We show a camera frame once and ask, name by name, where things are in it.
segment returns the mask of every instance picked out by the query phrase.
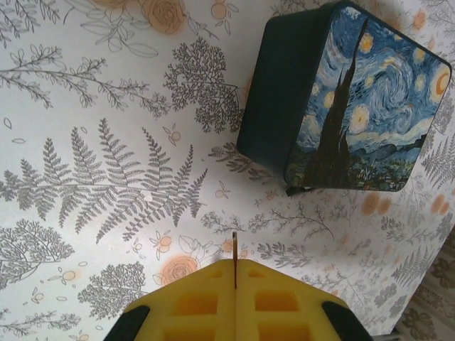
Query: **crescent moon painting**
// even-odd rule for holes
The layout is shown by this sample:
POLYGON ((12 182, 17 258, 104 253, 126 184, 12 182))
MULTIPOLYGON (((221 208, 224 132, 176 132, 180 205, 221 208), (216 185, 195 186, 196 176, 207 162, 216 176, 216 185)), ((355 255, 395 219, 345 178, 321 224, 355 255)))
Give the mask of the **crescent moon painting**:
POLYGON ((296 187, 401 190, 450 79, 441 58, 346 5, 331 22, 288 179, 296 187))

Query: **orange flower illustration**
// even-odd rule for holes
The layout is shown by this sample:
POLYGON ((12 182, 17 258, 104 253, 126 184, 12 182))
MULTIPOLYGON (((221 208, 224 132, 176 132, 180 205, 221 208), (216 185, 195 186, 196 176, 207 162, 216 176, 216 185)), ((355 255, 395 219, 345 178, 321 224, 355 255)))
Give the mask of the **orange flower illustration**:
POLYGON ((420 31, 422 27, 424 27, 425 22, 427 21, 427 14, 423 12, 423 10, 419 10, 416 15, 414 16, 414 20, 412 22, 412 27, 416 30, 420 31))
POLYGON ((147 0, 144 10, 151 27, 160 33, 175 33, 185 20, 181 0, 147 0))
POLYGON ((445 215, 447 213, 447 211, 449 211, 449 207, 450 207, 450 204, 448 202, 445 202, 441 209, 439 210, 439 214, 440 215, 445 215))
POLYGON ((93 0, 96 4, 101 6, 110 7, 112 9, 117 9, 119 7, 123 7, 128 0, 93 0))
POLYGON ((387 213, 387 211, 390 209, 391 203, 392 203, 392 201, 389 197, 382 200, 381 203, 379 204, 378 212, 381 215, 384 215, 385 213, 387 213))
POLYGON ((196 270, 198 270, 198 261, 189 256, 177 256, 164 264, 161 272, 161 285, 167 286, 196 270))
POLYGON ((362 203, 362 213, 364 215, 371 215, 376 210, 379 204, 379 194, 370 193, 366 196, 362 203))
POLYGON ((433 214, 438 213, 438 211, 441 209, 442 205, 444 204, 444 194, 439 194, 435 199, 432 204, 431 211, 433 214))

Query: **gray tree illustration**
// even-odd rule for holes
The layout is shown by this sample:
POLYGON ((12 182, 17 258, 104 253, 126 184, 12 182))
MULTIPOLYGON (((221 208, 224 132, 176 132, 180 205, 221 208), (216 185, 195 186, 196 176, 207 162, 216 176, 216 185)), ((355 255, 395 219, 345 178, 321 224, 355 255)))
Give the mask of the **gray tree illustration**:
POLYGON ((9 309, 0 311, 0 329, 2 329, 4 334, 10 332, 17 337, 34 334, 37 329, 44 326, 49 330, 59 329, 67 331, 80 323, 80 317, 76 314, 62 314, 60 317, 57 317, 55 311, 27 315, 24 320, 20 322, 3 323, 2 321, 5 320, 6 314, 8 313, 10 313, 9 309))
POLYGON ((205 133, 220 133, 229 126, 231 132, 240 128, 244 109, 240 88, 225 82, 225 56, 218 46, 203 38, 189 46, 182 43, 173 50, 175 65, 168 66, 164 86, 172 91, 172 107, 181 110, 197 104, 195 120, 205 133))
POLYGON ((24 33, 35 33, 40 26, 37 15, 44 21, 60 20, 55 0, 6 0, 0 3, 0 43, 6 48, 12 38, 19 39, 24 33))
POLYGON ((41 264, 59 262, 72 253, 60 234, 38 222, 19 220, 15 227, 0 227, 0 290, 29 277, 41 264))
POLYGON ((90 284, 77 298, 81 303, 89 303, 90 316, 115 318, 132 301, 147 294, 144 266, 134 264, 108 265, 99 275, 90 277, 90 284))
POLYGON ((72 68, 63 62, 60 48, 31 45, 30 51, 30 55, 26 55, 23 49, 10 54, 15 67, 0 70, 0 87, 27 91, 35 102, 42 102, 46 109, 52 107, 50 91, 41 87, 37 82, 39 79, 77 93, 84 108, 95 104, 97 95, 94 93, 98 93, 106 96, 111 107, 121 111, 128 107, 126 101, 138 101, 142 109, 156 118, 168 114, 170 104, 164 96, 157 92, 145 95, 148 84, 131 79, 121 79, 117 84, 111 80, 101 81, 98 77, 102 68, 107 66, 104 58, 83 58, 80 65, 72 68))

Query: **yellow foam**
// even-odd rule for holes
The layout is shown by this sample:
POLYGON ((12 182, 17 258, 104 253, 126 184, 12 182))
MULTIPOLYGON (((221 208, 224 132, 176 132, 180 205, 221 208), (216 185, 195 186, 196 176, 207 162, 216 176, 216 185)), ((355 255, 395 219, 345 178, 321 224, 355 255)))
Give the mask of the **yellow foam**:
POLYGON ((218 261, 127 307, 150 307, 136 341, 339 340, 321 309, 339 298, 254 261, 218 261))

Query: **painted box lid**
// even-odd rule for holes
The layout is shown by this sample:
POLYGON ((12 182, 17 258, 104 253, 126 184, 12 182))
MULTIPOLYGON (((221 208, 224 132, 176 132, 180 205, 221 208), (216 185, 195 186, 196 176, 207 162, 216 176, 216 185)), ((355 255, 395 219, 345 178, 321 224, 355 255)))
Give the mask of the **painted box lid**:
POLYGON ((285 180, 401 190, 450 78, 435 54, 353 4, 338 7, 285 180))

